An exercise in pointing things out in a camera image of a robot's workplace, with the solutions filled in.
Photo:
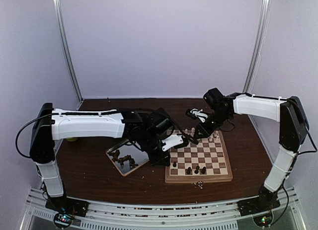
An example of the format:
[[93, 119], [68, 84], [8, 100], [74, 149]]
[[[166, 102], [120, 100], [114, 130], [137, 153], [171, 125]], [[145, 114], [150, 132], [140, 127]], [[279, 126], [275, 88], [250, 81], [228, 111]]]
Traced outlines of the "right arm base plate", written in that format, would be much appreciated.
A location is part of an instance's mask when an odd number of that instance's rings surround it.
[[259, 202], [259, 198], [252, 198], [252, 199], [245, 199], [240, 200], [237, 202], [238, 210], [240, 215], [248, 216], [248, 215], [255, 215], [261, 212], [269, 211], [271, 208], [278, 208], [281, 206], [278, 200], [275, 200], [272, 204], [261, 204]]

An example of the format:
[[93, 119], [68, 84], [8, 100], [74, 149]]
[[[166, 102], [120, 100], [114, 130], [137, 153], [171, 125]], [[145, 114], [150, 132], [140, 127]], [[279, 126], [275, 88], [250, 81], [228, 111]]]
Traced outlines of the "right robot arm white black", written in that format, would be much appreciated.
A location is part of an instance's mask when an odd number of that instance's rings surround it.
[[284, 180], [292, 172], [297, 157], [306, 138], [310, 138], [310, 127], [297, 96], [289, 98], [258, 96], [250, 93], [234, 92], [223, 95], [217, 88], [208, 90], [203, 99], [212, 110], [211, 113], [199, 109], [189, 109], [186, 115], [198, 119], [194, 139], [209, 137], [235, 115], [248, 115], [275, 121], [279, 124], [278, 154], [272, 168], [255, 199], [255, 207], [265, 211]]

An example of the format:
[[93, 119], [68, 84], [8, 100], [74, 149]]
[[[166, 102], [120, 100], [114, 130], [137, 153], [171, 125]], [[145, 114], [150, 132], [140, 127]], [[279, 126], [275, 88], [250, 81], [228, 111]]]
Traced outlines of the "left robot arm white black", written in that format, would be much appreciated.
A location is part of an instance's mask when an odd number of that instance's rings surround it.
[[45, 103], [38, 117], [26, 123], [18, 133], [30, 125], [33, 128], [27, 158], [37, 165], [47, 195], [60, 212], [67, 212], [72, 205], [64, 195], [54, 151], [55, 141], [82, 137], [126, 138], [146, 152], [153, 165], [168, 165], [168, 150], [182, 142], [177, 135], [161, 137], [173, 124], [168, 115], [159, 110], [144, 113], [134, 109], [69, 111]]

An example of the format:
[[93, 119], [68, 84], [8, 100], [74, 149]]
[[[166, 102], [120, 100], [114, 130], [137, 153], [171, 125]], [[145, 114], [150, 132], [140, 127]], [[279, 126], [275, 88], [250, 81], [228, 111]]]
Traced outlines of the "wooden chess board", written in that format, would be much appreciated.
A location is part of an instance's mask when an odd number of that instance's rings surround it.
[[[170, 166], [165, 168], [165, 183], [216, 183], [230, 182], [233, 179], [230, 160], [224, 142], [223, 133], [215, 131], [210, 137], [198, 140], [198, 144], [189, 143], [188, 146], [179, 149], [171, 148]], [[173, 162], [177, 162], [177, 168], [173, 168]], [[199, 173], [195, 174], [195, 168], [199, 166]], [[187, 175], [186, 170], [191, 167], [192, 174]], [[206, 174], [201, 170], [206, 167]]]

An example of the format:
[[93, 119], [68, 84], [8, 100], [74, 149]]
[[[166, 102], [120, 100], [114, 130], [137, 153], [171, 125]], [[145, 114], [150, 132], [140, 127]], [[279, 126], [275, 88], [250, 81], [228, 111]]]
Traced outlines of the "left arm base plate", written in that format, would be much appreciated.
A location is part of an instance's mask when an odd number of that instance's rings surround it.
[[46, 201], [45, 207], [60, 213], [72, 216], [85, 217], [89, 203], [83, 200], [72, 198], [59, 199], [51, 198]]

